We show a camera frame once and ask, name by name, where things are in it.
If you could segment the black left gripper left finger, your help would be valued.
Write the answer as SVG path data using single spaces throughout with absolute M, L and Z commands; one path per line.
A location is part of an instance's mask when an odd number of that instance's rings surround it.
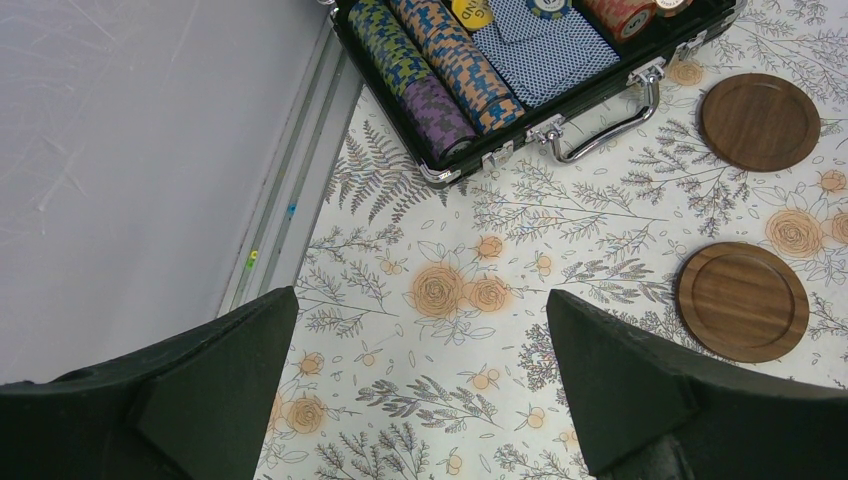
M 1 388 L 5 479 L 249 479 L 298 315 L 278 288 L 47 383 Z

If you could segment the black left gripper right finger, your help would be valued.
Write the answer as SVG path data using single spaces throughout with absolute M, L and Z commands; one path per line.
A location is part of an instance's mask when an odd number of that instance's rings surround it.
M 843 479 L 847 394 L 701 355 L 554 290 L 546 313 L 599 479 Z

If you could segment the dark wooden coaster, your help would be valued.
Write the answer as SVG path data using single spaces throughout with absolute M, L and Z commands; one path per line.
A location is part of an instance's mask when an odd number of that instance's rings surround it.
M 793 167 L 812 153 L 821 134 L 810 97 L 793 83 L 763 73 L 718 82 L 703 97 L 698 114 L 706 146 L 746 171 Z
M 675 304 L 688 332 L 707 350 L 734 362 L 777 360 L 801 341 L 810 307 L 795 272 L 767 250 L 720 242 L 680 267 Z

